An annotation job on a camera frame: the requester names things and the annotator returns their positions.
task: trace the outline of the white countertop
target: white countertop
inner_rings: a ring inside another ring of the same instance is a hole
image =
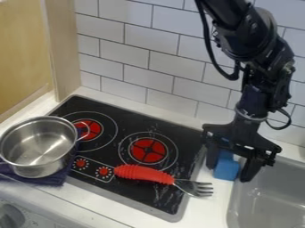
[[[158,109],[139,102],[132,102],[121,97],[104,94],[85,87],[80,87],[74,94],[80,94],[96,99],[97,101],[110,103],[127,110],[141,112],[152,117],[162,118],[170,122],[196,129],[202,129],[202,124],[204,122],[209,122],[208,119],[202,121],[196,118],[189,118],[171,111]],[[54,100],[53,94],[45,94],[11,118],[7,119],[4,123],[0,124],[0,135],[9,126],[26,118],[45,115],[56,105],[58,105],[58,103]],[[283,148],[283,152],[280,154],[281,156],[305,161],[304,148],[285,142],[272,141]],[[180,222],[173,224],[68,183],[64,184],[60,189],[39,187],[40,191],[26,186],[22,189],[20,186],[16,187],[7,184],[0,190],[0,197],[5,195],[11,199],[17,199],[18,196],[18,199],[25,207],[27,205],[29,207],[37,206],[42,214],[46,211],[52,211],[52,213],[57,215],[61,214],[61,216],[64,216],[68,220],[74,220],[79,224],[83,224],[84,227],[119,228],[128,225],[136,228],[227,228],[227,205],[233,183],[214,179],[211,175],[211,171],[206,167],[201,169],[198,181],[212,182],[215,193],[212,197],[207,199],[191,198],[188,202],[183,219]]]

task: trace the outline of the sponge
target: sponge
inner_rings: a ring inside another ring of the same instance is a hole
[[[233,160],[233,153],[221,151],[218,164],[214,168],[214,177],[221,180],[234,181],[240,168],[240,164]]]

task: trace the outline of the red handle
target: red handle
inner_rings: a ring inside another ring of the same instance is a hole
[[[131,180],[144,180],[157,183],[164,183],[172,185],[175,182],[175,178],[162,171],[149,168],[140,167],[136,165],[123,165],[114,168],[114,174]]]

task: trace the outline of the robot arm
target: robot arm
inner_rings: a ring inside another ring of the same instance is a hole
[[[250,181],[262,166],[273,166],[281,148],[260,136],[257,131],[268,113],[283,110],[291,98],[289,85],[295,71],[294,54],[277,34],[276,22],[266,10],[255,8],[244,0],[195,0],[204,26],[204,39],[215,68],[229,80],[243,72],[242,98],[235,107],[235,120],[228,125],[204,125],[203,140],[207,145],[207,166],[214,168],[221,149],[247,158],[241,173],[243,182]],[[210,45],[210,30],[205,12],[213,19],[214,39],[218,47],[235,61],[229,75],[217,64]]]

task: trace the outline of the black stovetop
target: black stovetop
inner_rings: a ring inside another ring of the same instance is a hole
[[[176,178],[195,178],[203,157],[200,131],[79,96],[70,97],[50,115],[68,119],[87,135],[78,145],[70,172],[78,181],[72,183],[95,193],[110,191],[113,200],[163,214],[161,218],[171,222],[180,219],[186,199],[175,186],[121,179],[113,169],[137,164]],[[89,125],[90,134],[82,122]]]

